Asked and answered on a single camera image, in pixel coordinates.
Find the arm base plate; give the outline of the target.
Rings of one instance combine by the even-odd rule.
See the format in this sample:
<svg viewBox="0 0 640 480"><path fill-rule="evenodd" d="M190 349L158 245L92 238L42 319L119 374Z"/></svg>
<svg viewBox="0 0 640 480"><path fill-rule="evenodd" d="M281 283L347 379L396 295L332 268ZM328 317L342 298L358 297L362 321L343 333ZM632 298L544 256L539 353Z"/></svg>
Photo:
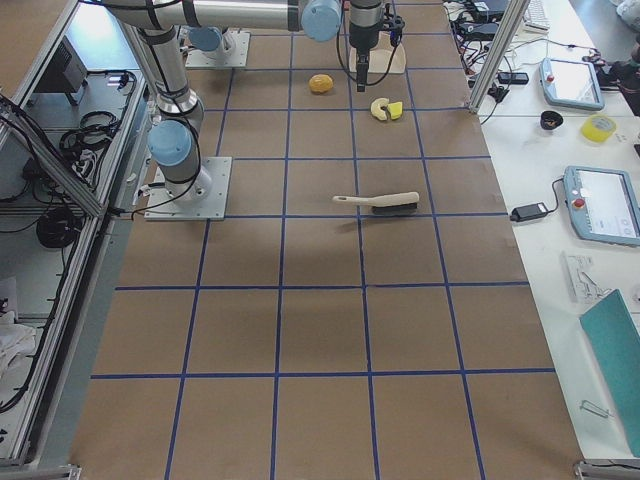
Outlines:
<svg viewBox="0 0 640 480"><path fill-rule="evenodd" d="M189 187L189 183L178 186L166 185L164 175L156 168L154 181L163 186L150 191L150 209L144 217L150 221L198 221L225 218L229 182L232 170L231 157L204 157L201 172L189 191L175 200Z"/></svg>
<svg viewBox="0 0 640 480"><path fill-rule="evenodd" d="M245 68L248 60L251 34L244 30L228 30L215 50L189 48L186 68L191 70L223 70Z"/></svg>

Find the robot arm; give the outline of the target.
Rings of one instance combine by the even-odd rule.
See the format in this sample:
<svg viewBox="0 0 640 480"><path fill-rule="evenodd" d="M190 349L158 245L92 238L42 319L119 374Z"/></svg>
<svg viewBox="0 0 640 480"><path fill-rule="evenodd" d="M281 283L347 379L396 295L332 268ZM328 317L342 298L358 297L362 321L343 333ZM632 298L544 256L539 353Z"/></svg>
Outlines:
<svg viewBox="0 0 640 480"><path fill-rule="evenodd" d="M103 1L101 5L132 30L130 46L155 88L160 120L148 134L147 147L164 177L168 199L160 203L162 207L201 206L213 184L200 153L204 106L190 86L178 29L302 31L321 42L335 37L341 23L336 1Z"/></svg>
<svg viewBox="0 0 640 480"><path fill-rule="evenodd" d="M404 27L403 20L389 13L380 1L184 1L184 25L191 27L244 27L302 31L316 42L339 36L343 16L347 15L348 37L355 49L355 84L363 92L368 80L370 52L377 46L379 33Z"/></svg>

